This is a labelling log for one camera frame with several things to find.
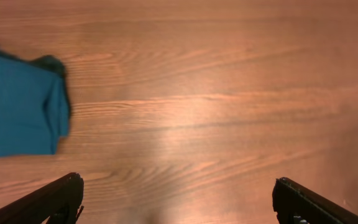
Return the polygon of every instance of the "cloth fold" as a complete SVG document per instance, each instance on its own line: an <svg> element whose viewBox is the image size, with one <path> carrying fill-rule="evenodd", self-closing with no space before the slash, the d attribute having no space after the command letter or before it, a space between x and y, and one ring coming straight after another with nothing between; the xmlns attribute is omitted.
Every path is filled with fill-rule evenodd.
<svg viewBox="0 0 358 224"><path fill-rule="evenodd" d="M69 130L63 64L0 51L0 156L54 154Z"/></svg>

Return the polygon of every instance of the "wood grain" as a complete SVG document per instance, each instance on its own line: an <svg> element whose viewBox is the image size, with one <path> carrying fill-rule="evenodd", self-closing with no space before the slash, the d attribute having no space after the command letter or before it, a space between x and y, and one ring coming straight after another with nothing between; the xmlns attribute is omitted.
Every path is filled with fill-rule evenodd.
<svg viewBox="0 0 358 224"><path fill-rule="evenodd" d="M276 223L287 176L358 214L358 0L0 0L0 45L62 59L73 106L0 207L79 172L79 223Z"/></svg>

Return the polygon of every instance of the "folded cloth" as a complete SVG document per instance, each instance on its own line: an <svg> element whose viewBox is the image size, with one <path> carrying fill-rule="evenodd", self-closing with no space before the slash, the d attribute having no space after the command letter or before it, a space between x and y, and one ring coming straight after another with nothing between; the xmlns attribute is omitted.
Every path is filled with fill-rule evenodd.
<svg viewBox="0 0 358 224"><path fill-rule="evenodd" d="M63 74L52 56L26 62L0 52L0 156L56 152L70 117Z"/></svg>

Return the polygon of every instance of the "teal fabric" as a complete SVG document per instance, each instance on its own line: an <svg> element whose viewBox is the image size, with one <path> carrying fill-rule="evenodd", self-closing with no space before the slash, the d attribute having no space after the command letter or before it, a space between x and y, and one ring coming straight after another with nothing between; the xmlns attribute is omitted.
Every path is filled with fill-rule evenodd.
<svg viewBox="0 0 358 224"><path fill-rule="evenodd" d="M0 156L56 153L69 117L61 75L0 55Z"/></svg>

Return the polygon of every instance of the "light blue object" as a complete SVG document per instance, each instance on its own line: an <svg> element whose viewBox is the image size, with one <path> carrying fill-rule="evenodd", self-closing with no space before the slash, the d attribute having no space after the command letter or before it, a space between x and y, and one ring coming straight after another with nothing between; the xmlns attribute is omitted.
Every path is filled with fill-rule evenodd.
<svg viewBox="0 0 358 224"><path fill-rule="evenodd" d="M0 57L0 156L56 153L69 113L60 75Z"/></svg>

